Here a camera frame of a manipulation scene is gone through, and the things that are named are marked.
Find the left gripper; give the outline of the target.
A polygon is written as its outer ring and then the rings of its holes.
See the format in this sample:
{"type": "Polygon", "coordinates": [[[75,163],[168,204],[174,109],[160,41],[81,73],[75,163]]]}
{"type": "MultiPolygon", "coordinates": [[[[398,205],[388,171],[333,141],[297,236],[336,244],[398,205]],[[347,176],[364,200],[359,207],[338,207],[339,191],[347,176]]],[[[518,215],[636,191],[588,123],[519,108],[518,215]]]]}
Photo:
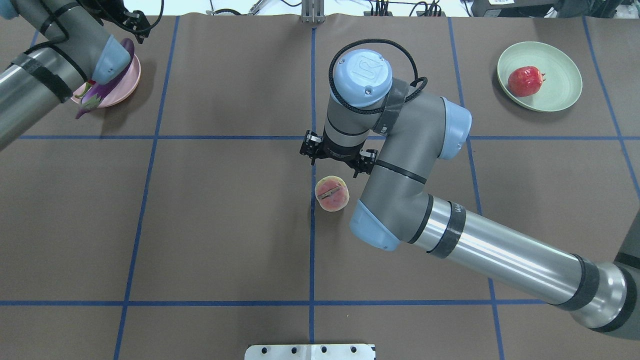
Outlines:
{"type": "Polygon", "coordinates": [[[138,44],[144,43],[152,30],[152,25],[144,12],[129,11],[123,0],[101,0],[100,13],[103,20],[133,35],[138,44]]]}

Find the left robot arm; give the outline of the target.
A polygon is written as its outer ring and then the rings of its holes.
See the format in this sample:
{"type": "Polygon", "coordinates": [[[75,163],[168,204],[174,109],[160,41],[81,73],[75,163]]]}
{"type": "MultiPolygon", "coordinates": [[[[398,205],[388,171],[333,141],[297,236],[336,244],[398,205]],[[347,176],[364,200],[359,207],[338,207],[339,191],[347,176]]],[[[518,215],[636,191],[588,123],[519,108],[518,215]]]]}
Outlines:
{"type": "Polygon", "coordinates": [[[17,55],[1,74],[0,146],[7,148],[82,84],[105,85],[133,58],[105,30],[113,23],[138,43],[157,22],[121,0],[3,0],[4,19],[24,18],[46,38],[17,55]]]}

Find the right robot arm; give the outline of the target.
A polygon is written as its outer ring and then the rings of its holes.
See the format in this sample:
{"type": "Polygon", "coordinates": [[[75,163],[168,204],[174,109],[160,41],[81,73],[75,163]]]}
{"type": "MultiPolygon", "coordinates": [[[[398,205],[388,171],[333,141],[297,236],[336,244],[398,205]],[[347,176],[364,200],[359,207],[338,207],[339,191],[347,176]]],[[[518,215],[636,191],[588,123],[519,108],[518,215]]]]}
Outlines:
{"type": "Polygon", "coordinates": [[[346,45],[331,60],[323,133],[308,131],[300,150],[369,175],[352,233],[385,251],[414,244],[569,312],[591,331],[638,340],[639,218],[615,259],[594,263],[425,193],[434,162],[459,153],[473,117],[425,92],[425,77],[394,78],[381,54],[360,45],[346,45]]]}

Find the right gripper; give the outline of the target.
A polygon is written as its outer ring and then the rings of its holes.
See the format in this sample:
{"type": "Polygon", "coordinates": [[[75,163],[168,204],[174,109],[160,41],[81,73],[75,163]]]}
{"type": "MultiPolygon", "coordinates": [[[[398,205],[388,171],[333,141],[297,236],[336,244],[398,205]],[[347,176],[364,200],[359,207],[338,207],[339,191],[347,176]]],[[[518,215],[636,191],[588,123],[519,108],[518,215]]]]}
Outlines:
{"type": "Polygon", "coordinates": [[[356,145],[339,145],[334,139],[323,130],[322,135],[318,135],[311,130],[307,130],[299,150],[300,155],[309,157],[314,165],[317,159],[331,158],[345,163],[353,170],[353,178],[359,174],[370,175],[378,160],[378,150],[363,149],[365,140],[357,140],[356,145]]]}

